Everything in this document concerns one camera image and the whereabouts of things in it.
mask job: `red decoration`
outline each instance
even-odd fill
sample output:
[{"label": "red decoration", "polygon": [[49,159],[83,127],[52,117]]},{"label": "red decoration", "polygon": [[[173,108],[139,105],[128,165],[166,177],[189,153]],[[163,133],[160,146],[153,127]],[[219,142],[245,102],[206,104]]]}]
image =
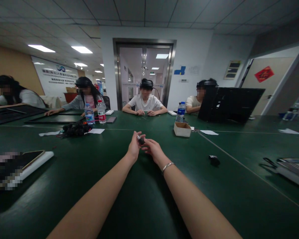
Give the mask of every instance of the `red decoration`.
[{"label": "red decoration", "polygon": [[274,72],[272,71],[270,66],[267,66],[266,68],[264,68],[260,72],[256,73],[255,77],[261,83],[261,82],[267,80],[269,77],[272,77],[273,75],[274,75]]}]

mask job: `woman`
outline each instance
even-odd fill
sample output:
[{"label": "woman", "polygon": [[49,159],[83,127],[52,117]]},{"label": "woman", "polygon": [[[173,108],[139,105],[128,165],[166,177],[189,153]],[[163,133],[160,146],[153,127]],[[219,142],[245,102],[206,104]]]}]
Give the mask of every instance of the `woman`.
[{"label": "woman", "polygon": [[0,107],[6,105],[31,105],[38,108],[48,106],[34,91],[19,85],[12,76],[0,76]]},{"label": "woman", "polygon": [[[167,113],[166,107],[154,95],[151,95],[153,90],[153,82],[148,79],[142,79],[140,85],[140,95],[136,95],[122,109],[123,112],[134,115],[156,116]],[[160,108],[158,111],[153,111],[154,108]]]},{"label": "woman", "polygon": [[79,88],[79,95],[77,95],[69,104],[62,106],[60,109],[45,112],[45,116],[57,114],[70,109],[83,110],[85,108],[85,103],[90,104],[93,112],[97,111],[97,101],[103,101],[103,97],[95,88],[92,81],[89,78],[82,76],[76,80],[75,84]]}]

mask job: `blue logo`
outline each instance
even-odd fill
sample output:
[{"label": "blue logo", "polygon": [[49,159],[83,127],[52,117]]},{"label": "blue logo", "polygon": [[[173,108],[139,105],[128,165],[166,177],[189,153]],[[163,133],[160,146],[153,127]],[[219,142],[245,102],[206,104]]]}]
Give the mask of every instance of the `blue logo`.
[{"label": "blue logo", "polygon": [[58,71],[65,72],[65,68],[64,68],[64,66],[56,65],[56,68],[57,68]]}]

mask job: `bracelet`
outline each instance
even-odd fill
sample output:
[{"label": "bracelet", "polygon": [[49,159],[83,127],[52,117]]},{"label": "bracelet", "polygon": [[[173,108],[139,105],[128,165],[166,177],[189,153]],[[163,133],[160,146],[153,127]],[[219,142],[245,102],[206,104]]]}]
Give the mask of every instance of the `bracelet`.
[{"label": "bracelet", "polygon": [[162,170],[162,175],[164,175],[164,170],[165,170],[167,167],[171,166],[172,164],[174,164],[174,163],[169,163],[169,164],[166,164],[166,165],[165,165],[165,167],[164,167],[163,170]]}]

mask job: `plastic bottle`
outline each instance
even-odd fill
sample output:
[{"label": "plastic bottle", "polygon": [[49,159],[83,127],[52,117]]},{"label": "plastic bottle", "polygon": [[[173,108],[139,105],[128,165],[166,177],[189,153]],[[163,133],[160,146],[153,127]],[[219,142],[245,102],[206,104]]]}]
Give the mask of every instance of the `plastic bottle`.
[{"label": "plastic bottle", "polygon": [[185,114],[185,102],[181,102],[178,110],[177,110],[177,115],[176,115],[176,120],[175,122],[183,122],[184,114]]},{"label": "plastic bottle", "polygon": [[297,115],[299,111],[299,103],[295,103],[293,106],[291,106],[285,116],[282,118],[283,120],[293,120]]},{"label": "plastic bottle", "polygon": [[89,103],[85,104],[84,111],[85,111],[86,122],[88,124],[95,124],[94,112],[93,112],[92,108],[90,107]]},{"label": "plastic bottle", "polygon": [[104,104],[104,102],[102,102],[102,100],[98,100],[97,102],[97,114],[99,115],[99,122],[106,123],[106,105]]}]

